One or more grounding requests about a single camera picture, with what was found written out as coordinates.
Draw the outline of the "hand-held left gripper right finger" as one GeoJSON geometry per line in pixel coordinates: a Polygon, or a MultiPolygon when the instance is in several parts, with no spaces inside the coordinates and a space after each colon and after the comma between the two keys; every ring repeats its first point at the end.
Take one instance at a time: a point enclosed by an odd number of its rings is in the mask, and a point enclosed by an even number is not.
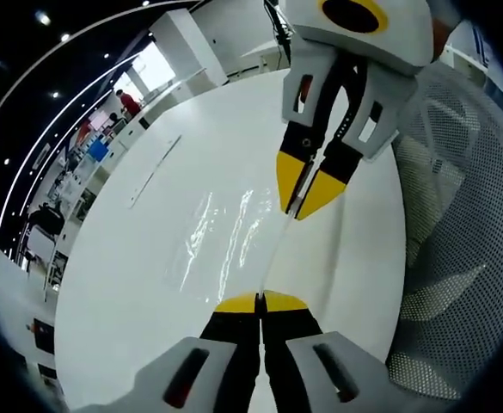
{"type": "Polygon", "coordinates": [[[265,366],[284,412],[443,412],[445,402],[406,391],[387,367],[341,333],[324,332],[299,298],[261,296],[265,366]]]}

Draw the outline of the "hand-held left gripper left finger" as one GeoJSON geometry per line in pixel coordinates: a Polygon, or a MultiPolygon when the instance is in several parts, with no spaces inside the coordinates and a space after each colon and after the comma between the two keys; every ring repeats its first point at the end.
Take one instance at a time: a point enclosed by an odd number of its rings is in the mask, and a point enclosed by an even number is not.
{"type": "Polygon", "coordinates": [[[80,412],[247,412],[260,369],[258,295],[222,301],[198,337],[143,367],[132,389],[80,412]]]}

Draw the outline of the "person's right hand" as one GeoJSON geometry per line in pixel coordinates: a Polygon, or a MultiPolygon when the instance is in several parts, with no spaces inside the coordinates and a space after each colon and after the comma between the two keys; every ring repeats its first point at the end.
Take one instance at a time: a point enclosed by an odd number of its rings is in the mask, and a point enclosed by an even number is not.
{"type": "Polygon", "coordinates": [[[445,44],[453,30],[453,26],[449,26],[437,18],[432,19],[433,61],[437,60],[444,51],[445,44]]]}

